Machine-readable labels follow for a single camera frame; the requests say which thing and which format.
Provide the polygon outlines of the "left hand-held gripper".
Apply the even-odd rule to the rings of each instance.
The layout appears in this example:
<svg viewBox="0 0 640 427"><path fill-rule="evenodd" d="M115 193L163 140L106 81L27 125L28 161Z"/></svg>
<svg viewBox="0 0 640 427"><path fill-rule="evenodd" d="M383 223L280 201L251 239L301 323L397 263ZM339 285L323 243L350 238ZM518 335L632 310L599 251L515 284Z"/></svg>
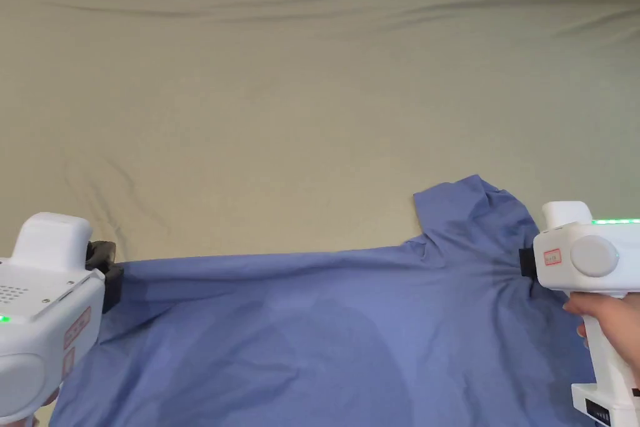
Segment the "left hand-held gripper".
<svg viewBox="0 0 640 427"><path fill-rule="evenodd" d="M98 340L121 300L116 246L83 218L37 213L1 259L1 424L31 416Z"/></svg>

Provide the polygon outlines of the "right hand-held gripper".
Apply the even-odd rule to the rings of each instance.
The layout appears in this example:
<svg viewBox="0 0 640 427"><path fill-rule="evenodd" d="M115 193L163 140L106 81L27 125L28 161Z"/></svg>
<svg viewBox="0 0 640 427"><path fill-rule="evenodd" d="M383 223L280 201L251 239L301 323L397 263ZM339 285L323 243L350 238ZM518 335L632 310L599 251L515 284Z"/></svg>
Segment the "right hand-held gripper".
<svg viewBox="0 0 640 427"><path fill-rule="evenodd" d="M542 287L622 298L639 292L639 220L594 219L581 201L553 201L546 227L519 250L523 276ZM584 317L595 382L572 384L574 407L603 426L639 425L639 388L601 325Z"/></svg>

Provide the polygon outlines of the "person's right hand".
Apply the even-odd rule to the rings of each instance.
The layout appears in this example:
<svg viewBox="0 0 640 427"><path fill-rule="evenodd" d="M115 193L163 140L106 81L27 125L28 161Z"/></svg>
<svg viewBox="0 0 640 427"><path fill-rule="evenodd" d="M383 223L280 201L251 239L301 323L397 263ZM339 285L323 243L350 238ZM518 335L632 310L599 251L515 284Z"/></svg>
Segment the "person's right hand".
<svg viewBox="0 0 640 427"><path fill-rule="evenodd" d="M596 319L618 355L639 383L639 294L622 299L595 293L572 293L563 310Z"/></svg>

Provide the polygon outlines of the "person's left hand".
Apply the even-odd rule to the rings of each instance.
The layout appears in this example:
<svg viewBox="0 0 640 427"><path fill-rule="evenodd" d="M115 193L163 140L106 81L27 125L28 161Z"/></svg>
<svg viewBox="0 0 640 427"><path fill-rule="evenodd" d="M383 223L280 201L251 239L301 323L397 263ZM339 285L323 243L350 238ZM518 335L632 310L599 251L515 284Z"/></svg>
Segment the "person's left hand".
<svg viewBox="0 0 640 427"><path fill-rule="evenodd" d="M47 408L49 405L53 404L58 399L60 390L61 390L61 385L59 384L56 386L56 389L52 391L50 395L42 402L41 406L37 407L36 411L42 408ZM33 425L38 424L39 422L37 419L36 411L31 416Z"/></svg>

